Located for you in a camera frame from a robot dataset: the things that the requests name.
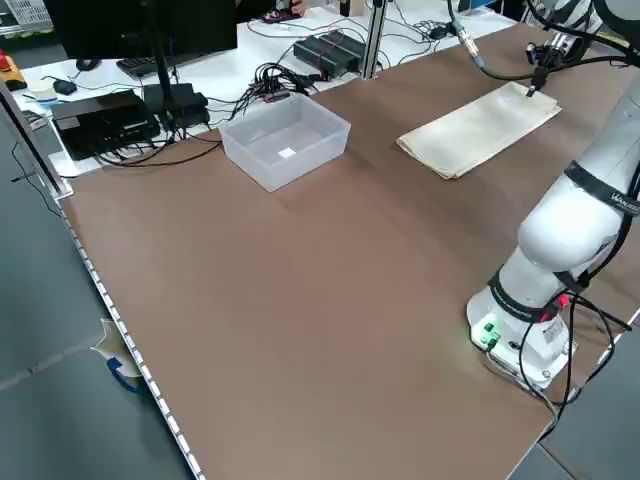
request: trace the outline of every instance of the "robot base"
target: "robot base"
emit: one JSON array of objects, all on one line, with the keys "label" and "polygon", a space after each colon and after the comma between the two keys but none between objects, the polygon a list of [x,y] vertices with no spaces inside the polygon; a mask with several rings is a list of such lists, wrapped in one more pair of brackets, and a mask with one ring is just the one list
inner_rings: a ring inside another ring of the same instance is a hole
[{"label": "robot base", "polygon": [[[506,313],[493,299],[488,287],[474,295],[467,304],[467,319],[471,341],[486,351],[491,339],[497,343],[491,356],[518,379],[520,373],[520,343],[529,324]],[[569,331],[560,315],[542,324],[535,324],[527,336],[522,366],[529,382],[543,390],[568,361]],[[577,349],[574,342],[573,351]]]}]

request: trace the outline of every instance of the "metal pole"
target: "metal pole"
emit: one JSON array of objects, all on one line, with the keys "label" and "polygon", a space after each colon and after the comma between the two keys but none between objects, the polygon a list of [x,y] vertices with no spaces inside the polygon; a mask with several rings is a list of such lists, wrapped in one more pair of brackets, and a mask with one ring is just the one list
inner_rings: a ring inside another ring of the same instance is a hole
[{"label": "metal pole", "polygon": [[367,46],[364,50],[364,61],[362,62],[362,78],[365,80],[372,79],[376,74],[387,3],[389,3],[389,0],[373,0],[373,9],[369,19],[369,36],[367,37]]},{"label": "metal pole", "polygon": [[0,120],[7,125],[7,129],[20,145],[24,157],[31,163],[51,196],[59,200],[73,194],[69,183],[60,178],[56,172],[49,156],[45,153],[11,92],[2,81],[0,81],[0,105]]}]

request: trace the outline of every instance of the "beige cloth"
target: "beige cloth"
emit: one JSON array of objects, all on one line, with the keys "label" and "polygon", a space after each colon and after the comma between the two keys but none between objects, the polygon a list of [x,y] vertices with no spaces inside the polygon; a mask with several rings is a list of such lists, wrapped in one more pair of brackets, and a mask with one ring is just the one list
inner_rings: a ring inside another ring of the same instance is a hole
[{"label": "beige cloth", "polygon": [[413,158],[445,179],[458,178],[554,117],[558,102],[507,83],[398,138]]}]

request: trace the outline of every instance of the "mouse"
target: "mouse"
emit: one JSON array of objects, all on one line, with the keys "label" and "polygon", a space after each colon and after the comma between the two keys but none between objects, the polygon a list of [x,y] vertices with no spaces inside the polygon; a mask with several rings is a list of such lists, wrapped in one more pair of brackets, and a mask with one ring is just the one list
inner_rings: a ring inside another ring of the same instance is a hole
[{"label": "mouse", "polygon": [[451,32],[451,24],[442,25],[432,28],[429,32],[429,38],[431,40],[442,40]]},{"label": "mouse", "polygon": [[76,68],[81,72],[88,72],[89,70],[93,70],[98,65],[100,65],[101,60],[84,60],[78,59],[76,60]]},{"label": "mouse", "polygon": [[73,82],[58,79],[53,82],[53,89],[60,95],[71,95],[78,90],[78,87]]}]

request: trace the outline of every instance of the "black box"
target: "black box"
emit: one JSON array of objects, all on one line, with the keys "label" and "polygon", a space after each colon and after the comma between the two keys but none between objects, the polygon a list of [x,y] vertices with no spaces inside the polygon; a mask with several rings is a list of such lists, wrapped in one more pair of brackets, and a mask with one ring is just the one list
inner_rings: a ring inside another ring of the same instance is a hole
[{"label": "black box", "polygon": [[151,140],[160,133],[155,117],[132,90],[61,103],[51,113],[73,160]]},{"label": "black box", "polygon": [[327,72],[333,78],[347,71],[358,70],[357,57],[322,38],[307,37],[297,41],[293,44],[293,54],[299,60]]},{"label": "black box", "polygon": [[353,55],[358,59],[357,67],[350,70],[359,71],[362,69],[362,63],[364,60],[365,44],[351,38],[342,32],[333,31],[327,35],[320,37],[323,42],[328,42],[335,45],[338,48],[350,55]]}]

